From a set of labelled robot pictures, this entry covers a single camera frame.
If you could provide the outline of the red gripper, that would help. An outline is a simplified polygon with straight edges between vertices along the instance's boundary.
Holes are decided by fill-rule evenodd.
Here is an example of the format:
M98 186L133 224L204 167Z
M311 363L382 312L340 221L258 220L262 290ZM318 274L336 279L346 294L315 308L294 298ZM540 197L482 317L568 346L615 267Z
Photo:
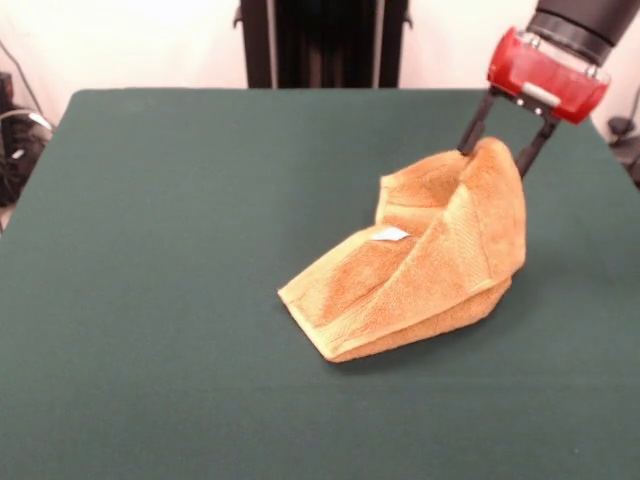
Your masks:
M550 112L572 124L585 120L599 105L610 85L610 75L598 66L573 56L540 36L510 28L500 39L491 57L487 80L489 87L464 131L458 151L469 155L481 138L486 120L496 99L495 88L521 104L531 98ZM558 120L544 117L542 127L517 157L517 169L524 178Z

